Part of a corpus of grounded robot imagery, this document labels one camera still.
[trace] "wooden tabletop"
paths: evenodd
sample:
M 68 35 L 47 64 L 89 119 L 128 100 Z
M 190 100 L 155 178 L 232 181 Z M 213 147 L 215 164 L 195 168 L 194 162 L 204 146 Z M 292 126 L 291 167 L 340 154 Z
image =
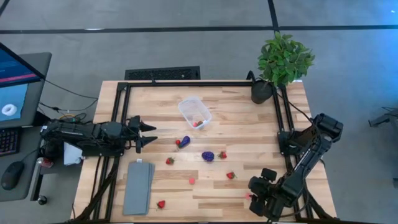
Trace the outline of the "wooden tabletop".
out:
M 103 82 L 95 123 L 111 120 L 117 83 Z M 289 85 L 287 93 L 289 100 L 310 116 L 303 84 Z M 192 95 L 198 96 L 213 115 L 211 122 L 201 131 L 192 129 L 177 108 L 180 101 Z M 118 121 L 123 99 L 122 94 Z M 280 103 L 284 114 L 282 100 Z M 302 114 L 294 108 L 291 109 L 296 129 L 310 126 Z M 286 171 L 276 138 L 279 129 L 272 98 L 256 105 L 251 101 L 248 86 L 134 87 L 131 89 L 127 117 L 135 115 L 140 115 L 145 123 L 157 127 L 157 130 L 146 133 L 146 136 L 159 138 L 147 145 L 141 154 L 136 154 L 135 150 L 131 149 L 121 157 L 112 222 L 266 221 L 265 217 L 258 217 L 249 210 L 250 201 L 245 199 L 245 195 L 250 192 L 248 180 L 252 176 L 259 176 L 262 168 L 276 170 L 278 178 Z M 186 135 L 191 137 L 191 144 L 177 151 L 175 140 Z M 201 158 L 203 151 L 213 151 L 215 154 L 226 151 L 228 158 L 216 158 L 212 163 L 207 163 Z M 174 165 L 165 164 L 168 157 L 175 158 Z M 155 164 L 150 209 L 146 216 L 124 216 L 127 167 L 137 158 Z M 77 215 L 90 201 L 97 160 L 97 157 L 91 157 L 84 161 L 75 198 Z M 226 173 L 231 171 L 235 172 L 238 178 L 229 180 Z M 196 179 L 195 185 L 188 183 L 190 177 Z M 318 163 L 307 177 L 307 185 L 325 211 L 336 216 L 328 180 L 321 163 Z M 106 192 L 100 217 L 104 217 L 107 197 Z M 166 206 L 157 210 L 156 203 L 160 200 L 165 200 Z M 291 208 L 285 208 L 282 214 L 291 212 Z M 281 220 L 294 220 L 294 217 Z

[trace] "blue eggplant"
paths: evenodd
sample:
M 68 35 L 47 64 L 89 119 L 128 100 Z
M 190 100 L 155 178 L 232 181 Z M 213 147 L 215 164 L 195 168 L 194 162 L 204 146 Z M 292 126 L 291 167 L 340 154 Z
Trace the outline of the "blue eggplant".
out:
M 191 139 L 188 136 L 185 136 L 182 139 L 181 143 L 178 145 L 178 147 L 181 149 L 181 148 L 187 146 L 190 142 L 191 142 Z

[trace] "floor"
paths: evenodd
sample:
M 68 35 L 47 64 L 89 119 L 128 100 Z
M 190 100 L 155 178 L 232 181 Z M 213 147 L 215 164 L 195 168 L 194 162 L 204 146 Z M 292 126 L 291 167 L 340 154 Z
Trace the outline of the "floor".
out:
M 395 223 L 398 219 L 396 133 L 368 119 L 398 106 L 395 0 L 274 0 L 280 27 L 352 26 L 355 30 L 290 30 L 313 49 L 315 65 L 303 79 L 312 114 L 326 113 L 345 128 L 325 155 L 326 171 L 342 220 Z M 122 32 L 119 28 L 187 26 L 272 26 L 261 0 L 10 0 L 0 16 L 0 41 L 18 54 L 51 52 L 48 79 L 84 95 L 98 95 L 103 80 L 121 80 L 132 68 L 199 65 L 202 79 L 241 79 L 259 73 L 257 56 L 271 30 L 206 32 Z M 82 34 L 80 29 L 113 33 Z M 43 34 L 40 30 L 63 30 Z M 20 34 L 4 34 L 4 30 Z M 24 30 L 39 30 L 23 34 Z M 41 101 L 66 109 L 90 100 L 45 85 Z M 43 108 L 52 118 L 60 116 Z M 87 110 L 92 118 L 95 107 Z M 21 200 L 0 203 L 0 223 L 55 223 L 69 218 L 79 173 L 67 169 L 45 177 L 39 206 Z

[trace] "plastic container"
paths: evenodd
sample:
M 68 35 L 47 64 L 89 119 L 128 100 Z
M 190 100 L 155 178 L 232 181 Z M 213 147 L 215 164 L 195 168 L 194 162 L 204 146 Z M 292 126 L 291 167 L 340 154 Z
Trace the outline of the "plastic container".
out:
M 190 96 L 181 101 L 178 104 L 178 109 L 188 124 L 196 130 L 204 128 L 212 119 L 210 111 L 197 96 Z M 203 124 L 195 127 L 194 124 L 200 121 Z

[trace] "red strawberry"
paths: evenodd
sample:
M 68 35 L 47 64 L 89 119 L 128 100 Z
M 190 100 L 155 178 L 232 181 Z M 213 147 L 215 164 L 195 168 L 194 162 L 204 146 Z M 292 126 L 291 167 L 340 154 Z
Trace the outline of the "red strawberry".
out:
M 225 152 L 225 151 L 222 151 L 220 154 L 218 154 L 218 157 L 219 157 L 220 159 L 226 159 L 226 152 Z
M 163 201 L 159 201 L 159 202 L 156 203 L 156 205 L 157 205 L 157 208 L 162 209 L 166 205 L 166 201 L 164 201 L 164 200 Z
M 236 177 L 234 172 L 229 172 L 229 173 L 226 174 L 226 176 L 228 177 L 229 180 L 232 180 L 233 178 Z
M 166 164 L 167 164 L 167 165 L 173 165 L 173 164 L 174 164 L 174 159 L 173 159 L 173 157 L 167 158 L 167 159 L 166 159 Z

